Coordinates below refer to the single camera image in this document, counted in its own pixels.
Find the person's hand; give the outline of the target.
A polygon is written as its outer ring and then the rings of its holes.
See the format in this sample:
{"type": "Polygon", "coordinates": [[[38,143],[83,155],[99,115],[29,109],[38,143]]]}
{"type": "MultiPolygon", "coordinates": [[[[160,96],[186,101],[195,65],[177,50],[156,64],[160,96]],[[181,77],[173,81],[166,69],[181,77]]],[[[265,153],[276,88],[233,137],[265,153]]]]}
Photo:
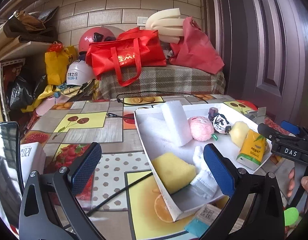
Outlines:
{"type": "Polygon", "coordinates": [[[288,178],[288,207],[295,207],[299,213],[308,210],[308,166],[294,165],[288,178]]]}

